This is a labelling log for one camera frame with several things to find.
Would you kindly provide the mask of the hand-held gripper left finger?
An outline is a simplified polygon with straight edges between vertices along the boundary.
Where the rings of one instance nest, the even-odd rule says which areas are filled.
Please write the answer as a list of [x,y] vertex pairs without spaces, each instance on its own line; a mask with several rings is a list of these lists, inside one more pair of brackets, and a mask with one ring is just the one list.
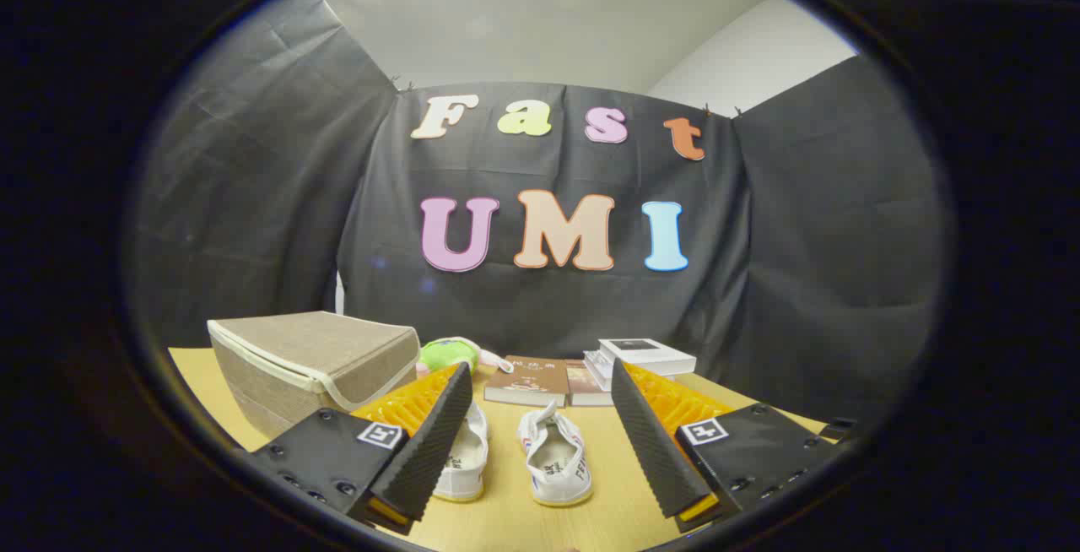
[[313,410],[248,462],[296,499],[408,535],[472,402],[471,368],[459,362],[353,413]]

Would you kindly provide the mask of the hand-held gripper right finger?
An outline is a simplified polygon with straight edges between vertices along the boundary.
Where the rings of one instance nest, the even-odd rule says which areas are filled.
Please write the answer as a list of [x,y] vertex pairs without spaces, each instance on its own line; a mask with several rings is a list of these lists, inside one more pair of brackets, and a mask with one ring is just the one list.
[[771,502],[843,448],[767,403],[729,409],[623,360],[611,398],[661,513],[681,533]]

